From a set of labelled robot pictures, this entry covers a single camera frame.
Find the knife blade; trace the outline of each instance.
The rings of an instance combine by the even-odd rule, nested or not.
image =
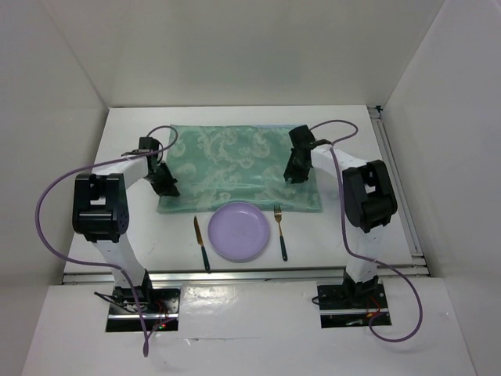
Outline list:
[[[193,220],[193,225],[195,226],[196,242],[202,248],[202,258],[204,259],[204,267],[207,272],[210,272],[211,266],[209,265],[209,258],[207,257],[207,252],[204,247],[204,240],[202,239],[202,233],[200,232],[200,227],[198,226],[198,219]]]

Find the plate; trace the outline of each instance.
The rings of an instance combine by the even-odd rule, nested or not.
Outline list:
[[[261,253],[269,237],[262,211],[246,202],[221,206],[209,221],[209,241],[225,259],[247,262]]]

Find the fork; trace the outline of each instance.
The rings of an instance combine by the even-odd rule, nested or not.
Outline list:
[[[276,222],[279,224],[279,230],[280,230],[280,247],[282,248],[282,259],[283,261],[287,261],[287,250],[285,249],[285,241],[283,240],[283,235],[282,235],[282,226],[280,225],[280,221],[282,221],[282,209],[280,208],[280,205],[274,205],[273,206],[273,216],[275,217]]]

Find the floral pattern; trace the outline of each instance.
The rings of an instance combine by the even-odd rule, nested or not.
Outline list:
[[[245,201],[261,210],[320,212],[313,170],[302,184],[287,184],[293,126],[176,126],[178,142],[166,162],[181,196],[161,197],[157,211],[209,212]]]

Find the dark green handle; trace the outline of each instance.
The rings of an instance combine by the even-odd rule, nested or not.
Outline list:
[[[289,258],[287,257],[287,250],[285,249],[285,241],[283,241],[282,235],[280,235],[280,247],[282,248],[282,259],[283,261],[287,261]]]
[[[209,258],[207,257],[207,252],[205,251],[205,247],[202,246],[202,257],[204,258],[204,266],[206,271],[211,271],[211,266],[209,265]]]

